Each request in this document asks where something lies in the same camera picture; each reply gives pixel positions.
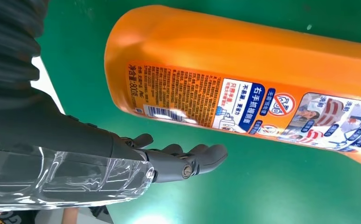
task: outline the barcode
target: barcode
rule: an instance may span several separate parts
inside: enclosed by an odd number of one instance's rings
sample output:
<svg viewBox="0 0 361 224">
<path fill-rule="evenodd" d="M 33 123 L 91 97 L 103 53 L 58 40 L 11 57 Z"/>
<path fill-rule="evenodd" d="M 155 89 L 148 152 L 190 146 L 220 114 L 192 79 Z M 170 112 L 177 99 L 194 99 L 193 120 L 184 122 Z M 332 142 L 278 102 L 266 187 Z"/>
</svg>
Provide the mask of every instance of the barcode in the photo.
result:
<svg viewBox="0 0 361 224">
<path fill-rule="evenodd" d="M 167 108 L 161 108 L 156 106 L 144 105 L 145 113 L 149 117 L 159 117 L 164 119 L 171 119 L 178 122 L 183 122 L 184 117 L 180 114 L 171 111 Z"/>
</svg>

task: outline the metal screw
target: metal screw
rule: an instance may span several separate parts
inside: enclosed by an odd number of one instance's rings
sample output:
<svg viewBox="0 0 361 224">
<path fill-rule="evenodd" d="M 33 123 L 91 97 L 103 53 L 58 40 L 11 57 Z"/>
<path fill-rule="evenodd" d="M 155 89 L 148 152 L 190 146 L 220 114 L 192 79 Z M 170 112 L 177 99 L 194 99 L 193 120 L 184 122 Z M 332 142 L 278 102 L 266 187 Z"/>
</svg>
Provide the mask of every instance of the metal screw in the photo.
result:
<svg viewBox="0 0 361 224">
<path fill-rule="evenodd" d="M 189 164 L 186 164 L 183 167 L 183 171 L 182 171 L 183 178 L 185 179 L 189 178 L 192 174 L 192 171 L 193 171 L 192 167 Z"/>
</svg>

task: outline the person's arm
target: person's arm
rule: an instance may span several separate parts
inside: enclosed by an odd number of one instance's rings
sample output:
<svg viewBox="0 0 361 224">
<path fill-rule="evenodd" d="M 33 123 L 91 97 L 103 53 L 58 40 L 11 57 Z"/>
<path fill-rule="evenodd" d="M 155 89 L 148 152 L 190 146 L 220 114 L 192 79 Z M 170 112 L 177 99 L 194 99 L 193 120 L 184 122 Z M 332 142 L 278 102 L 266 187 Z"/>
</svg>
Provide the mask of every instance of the person's arm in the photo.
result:
<svg viewBox="0 0 361 224">
<path fill-rule="evenodd" d="M 78 208 L 64 209 L 64 214 L 62 215 L 61 224 L 76 224 L 78 212 L 79 212 Z"/>
</svg>

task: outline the orange bottle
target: orange bottle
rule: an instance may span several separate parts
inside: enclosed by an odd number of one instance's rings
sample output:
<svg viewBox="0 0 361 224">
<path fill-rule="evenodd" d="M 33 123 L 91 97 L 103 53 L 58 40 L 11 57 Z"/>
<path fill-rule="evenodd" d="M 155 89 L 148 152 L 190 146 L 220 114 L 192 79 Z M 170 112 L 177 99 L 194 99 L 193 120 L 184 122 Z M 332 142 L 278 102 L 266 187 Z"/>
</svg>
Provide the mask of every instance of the orange bottle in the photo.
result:
<svg viewBox="0 0 361 224">
<path fill-rule="evenodd" d="M 361 163 L 360 43 L 146 6 L 116 23 L 105 72 L 125 112 Z"/>
</svg>

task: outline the illustration on label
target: illustration on label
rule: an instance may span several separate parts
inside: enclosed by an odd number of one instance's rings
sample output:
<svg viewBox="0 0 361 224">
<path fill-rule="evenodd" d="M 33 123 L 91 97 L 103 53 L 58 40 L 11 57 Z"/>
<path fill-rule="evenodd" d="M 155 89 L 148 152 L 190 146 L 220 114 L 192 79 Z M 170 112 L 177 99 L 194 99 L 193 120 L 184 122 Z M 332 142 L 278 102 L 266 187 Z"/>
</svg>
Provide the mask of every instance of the illustration on label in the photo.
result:
<svg viewBox="0 0 361 224">
<path fill-rule="evenodd" d="M 262 125 L 257 133 L 265 136 L 278 136 L 279 130 L 274 125 Z"/>
<path fill-rule="evenodd" d="M 273 103 L 270 106 L 270 114 L 274 116 L 285 116 L 293 111 L 295 107 L 294 98 L 287 94 L 281 93 L 274 96 Z"/>
<path fill-rule="evenodd" d="M 308 93 L 278 138 L 350 152 L 361 147 L 361 101 Z"/>
<path fill-rule="evenodd" d="M 265 89 L 261 84 L 224 79 L 213 128 L 246 133 L 253 125 Z"/>
</svg>

